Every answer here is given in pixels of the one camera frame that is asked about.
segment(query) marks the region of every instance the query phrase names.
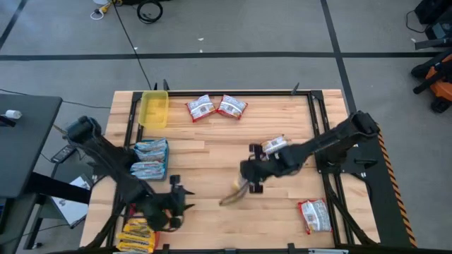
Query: yellow plastic container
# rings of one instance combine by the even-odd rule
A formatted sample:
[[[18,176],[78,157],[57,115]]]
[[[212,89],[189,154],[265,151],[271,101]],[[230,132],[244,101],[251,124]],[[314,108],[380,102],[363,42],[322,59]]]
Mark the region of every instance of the yellow plastic container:
[[[167,91],[143,92],[138,122],[146,128],[164,128],[167,125],[169,105]]]

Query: wooden table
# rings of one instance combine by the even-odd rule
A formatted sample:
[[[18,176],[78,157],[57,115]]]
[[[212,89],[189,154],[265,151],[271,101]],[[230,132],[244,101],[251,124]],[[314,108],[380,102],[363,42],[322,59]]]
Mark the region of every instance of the wooden table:
[[[124,145],[131,108],[132,92],[115,92],[105,137],[116,146]],[[331,127],[347,117],[340,90],[323,90]],[[323,182],[313,157],[308,158],[296,176],[271,178],[264,184],[262,195],[247,195],[228,207],[218,200],[229,194],[239,173],[239,162],[249,156],[248,144],[261,143],[285,134],[293,143],[313,138],[306,99],[291,96],[238,97],[249,103],[240,121],[219,114],[197,123],[185,103],[193,97],[170,97],[166,128],[145,129],[143,139],[166,137],[169,140],[168,174],[180,174],[185,189],[195,193],[187,203],[195,204],[186,211],[184,225],[174,233],[162,234],[161,248],[330,248],[334,246],[330,232],[306,234],[302,217],[296,208],[299,201],[324,198]],[[211,97],[219,105],[221,97]],[[138,124],[134,124],[135,140]],[[343,188],[350,214],[374,241],[379,235],[374,221],[366,185],[354,177],[342,175]],[[158,191],[168,191],[168,181],[151,182]],[[92,241],[112,211],[115,183],[110,178],[99,182],[91,196],[81,246]],[[342,219],[338,212],[341,240],[345,242]],[[118,223],[117,232],[122,222]]]

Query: black metal frame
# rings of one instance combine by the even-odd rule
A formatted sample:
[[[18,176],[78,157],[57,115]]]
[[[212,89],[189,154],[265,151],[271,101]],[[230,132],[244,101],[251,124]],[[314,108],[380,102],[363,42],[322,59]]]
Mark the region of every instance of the black metal frame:
[[[126,138],[124,140],[124,147],[130,147],[131,145],[131,136],[133,133],[133,122],[135,120],[135,113],[136,113],[136,107],[138,102],[141,99],[141,95],[143,92],[133,92],[132,95],[132,101],[131,101],[131,108],[129,113],[129,120],[127,123],[127,129],[126,129]],[[223,96],[224,94],[228,94],[230,96],[305,96],[308,101],[309,105],[309,113],[311,114],[311,122],[312,122],[312,128],[314,130],[314,135],[318,136],[320,135],[319,130],[319,123],[317,120],[316,115],[316,109],[314,106],[314,100],[318,101],[320,113],[321,113],[321,119],[323,128],[325,131],[330,129],[329,126],[329,120],[328,115],[326,113],[326,107],[325,102],[323,100],[323,93],[321,90],[302,90],[302,91],[296,91],[296,90],[236,90],[236,91],[222,91],[222,90],[215,90],[215,91],[168,91],[168,94],[170,97],[199,97],[205,94],[209,94],[210,96]],[[142,125],[138,125],[138,132],[136,136],[136,142],[141,141],[143,138],[143,131],[144,127]],[[318,162],[319,156],[316,155],[316,162]],[[325,182],[329,182],[328,173],[322,173],[322,180],[325,185]],[[335,185],[336,185],[336,193],[338,194],[339,200],[347,209],[347,205],[345,203],[345,196],[343,191],[343,185],[342,181],[340,179],[340,174],[334,174],[335,178]],[[120,197],[118,192],[115,192],[114,195],[114,202],[113,207],[116,206],[116,204],[120,201]],[[339,237],[339,230],[338,230],[338,223],[336,219],[335,214],[335,207],[333,203],[326,198],[326,203],[328,206],[328,213],[331,220],[331,226],[333,229],[333,240],[335,246],[339,246],[341,243],[340,237]],[[345,234],[347,236],[347,243],[348,244],[355,244],[353,239],[352,231],[350,230],[348,224],[344,220],[344,226],[345,226]],[[107,237],[107,246],[113,246],[114,243],[114,235],[115,235],[115,227],[110,231],[108,237]],[[166,248],[163,248],[163,250],[157,250],[156,253],[168,253],[169,246],[165,246]],[[265,252],[271,252],[271,253],[287,253],[288,250],[290,250],[290,253],[297,253],[297,252],[303,252],[305,253],[307,251],[306,248],[295,248],[293,244],[288,243],[288,249],[241,249],[240,253],[265,253]],[[212,253],[213,251],[219,251],[219,250],[171,250],[173,253]]]

